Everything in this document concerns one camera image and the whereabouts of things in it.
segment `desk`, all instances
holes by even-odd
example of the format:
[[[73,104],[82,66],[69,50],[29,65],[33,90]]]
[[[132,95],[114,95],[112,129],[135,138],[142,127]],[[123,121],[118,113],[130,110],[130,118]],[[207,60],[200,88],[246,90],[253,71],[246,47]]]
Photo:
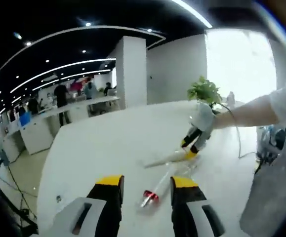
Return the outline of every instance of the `desk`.
[[[57,117],[59,113],[69,111],[72,122],[76,122],[88,118],[88,105],[118,100],[119,98],[117,96],[106,96],[92,100],[79,101],[60,108],[47,110],[42,114],[32,117],[31,121],[23,127],[13,126],[13,129],[5,136],[5,140],[7,138],[11,139],[11,137],[14,137],[15,134],[20,131],[29,154],[37,153],[48,149],[51,146],[54,137],[60,129]]]
[[[85,197],[106,175],[123,174],[124,198],[120,237],[173,237],[170,197],[152,216],[135,212],[143,191],[154,186],[166,167],[143,169],[141,161],[162,159],[185,137],[194,101],[142,106],[89,118],[60,129],[48,153],[37,200],[40,233],[54,216],[77,197]],[[242,153],[256,151],[255,128],[240,129]],[[211,200],[231,236],[247,236],[239,218],[248,200],[255,166],[254,155],[238,159],[235,128],[213,131],[198,156],[192,178]],[[60,195],[62,201],[56,202]]]

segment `human arm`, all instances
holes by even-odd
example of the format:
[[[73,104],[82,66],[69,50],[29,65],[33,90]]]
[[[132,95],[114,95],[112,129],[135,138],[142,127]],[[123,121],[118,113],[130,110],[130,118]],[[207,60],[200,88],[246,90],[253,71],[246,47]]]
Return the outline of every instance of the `human arm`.
[[[269,95],[261,96],[245,105],[231,110],[234,118],[229,112],[218,114],[214,121],[214,128],[225,128],[229,126],[264,126],[286,122],[286,85]]]

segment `black ceiling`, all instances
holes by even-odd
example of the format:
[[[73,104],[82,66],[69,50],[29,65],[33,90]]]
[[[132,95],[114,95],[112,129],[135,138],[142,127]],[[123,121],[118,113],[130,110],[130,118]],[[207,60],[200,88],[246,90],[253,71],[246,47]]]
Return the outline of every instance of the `black ceiling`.
[[[267,30],[249,8],[201,7],[198,1],[185,0],[213,25],[259,27]],[[27,41],[37,41],[55,32],[84,27],[122,26],[153,32],[166,38],[162,43],[201,34],[207,27],[170,0],[61,0],[0,3],[0,67]],[[21,35],[17,39],[14,32]],[[160,38],[144,33],[116,29],[86,29],[60,34],[31,45],[0,70],[0,100],[6,107],[14,96],[28,95],[32,88],[52,73],[10,91],[24,81],[50,69],[79,61],[106,58],[122,36],[146,39],[147,46]],[[86,63],[55,71],[59,77],[102,69],[105,62]]]

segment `white pillar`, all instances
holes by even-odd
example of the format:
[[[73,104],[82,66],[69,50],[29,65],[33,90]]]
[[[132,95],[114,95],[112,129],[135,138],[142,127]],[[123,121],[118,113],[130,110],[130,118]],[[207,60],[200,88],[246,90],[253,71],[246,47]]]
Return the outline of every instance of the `white pillar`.
[[[124,36],[115,49],[121,109],[147,104],[146,40]]]

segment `potted plant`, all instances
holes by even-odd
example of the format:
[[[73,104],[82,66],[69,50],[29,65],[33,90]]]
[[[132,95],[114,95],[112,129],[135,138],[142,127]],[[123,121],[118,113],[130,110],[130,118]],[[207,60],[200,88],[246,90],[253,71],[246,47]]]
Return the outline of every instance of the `potted plant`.
[[[216,103],[221,103],[222,97],[218,93],[219,87],[213,82],[206,80],[203,76],[200,76],[199,81],[192,83],[191,88],[188,89],[189,100],[197,99],[199,101],[208,103],[211,108]]]

